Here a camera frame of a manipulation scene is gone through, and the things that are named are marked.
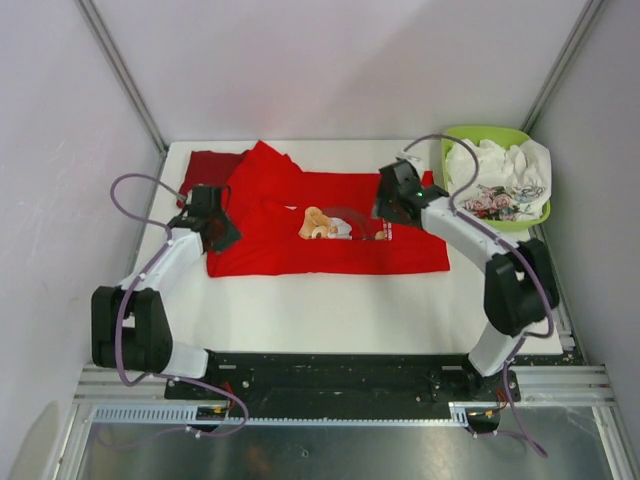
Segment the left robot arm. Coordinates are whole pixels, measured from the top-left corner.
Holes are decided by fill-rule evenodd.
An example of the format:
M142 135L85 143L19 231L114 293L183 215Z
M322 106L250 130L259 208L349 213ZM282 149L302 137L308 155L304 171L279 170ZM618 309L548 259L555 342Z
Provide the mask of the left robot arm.
M100 286L91 297L91 357L95 365L186 378L197 398L214 397L221 376L209 368L209 354L173 338L164 306L179 280L208 254L228 250L241 239L226 208L231 187L197 185L180 212L167 223L159 250L115 286Z

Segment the bright red kungfu t-shirt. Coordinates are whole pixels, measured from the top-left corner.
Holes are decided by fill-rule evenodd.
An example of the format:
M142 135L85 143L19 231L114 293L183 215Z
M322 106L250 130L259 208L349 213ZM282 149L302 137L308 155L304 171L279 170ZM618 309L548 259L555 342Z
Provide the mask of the bright red kungfu t-shirt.
M443 240L371 216L377 173L312 172L259 141L231 175L241 239L207 261L212 277L447 272Z

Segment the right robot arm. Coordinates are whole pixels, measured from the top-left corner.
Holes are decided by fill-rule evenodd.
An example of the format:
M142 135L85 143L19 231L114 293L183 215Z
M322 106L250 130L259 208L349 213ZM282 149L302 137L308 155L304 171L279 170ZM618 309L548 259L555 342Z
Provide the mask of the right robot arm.
M444 240L484 274L488 324L467 355L472 369L461 376L463 393L484 401L497 389L495 374L526 339L547 339L554 333L559 292L549 251L538 239L517 240L457 208L445 190L424 186L408 160L398 160L379 173L373 217Z

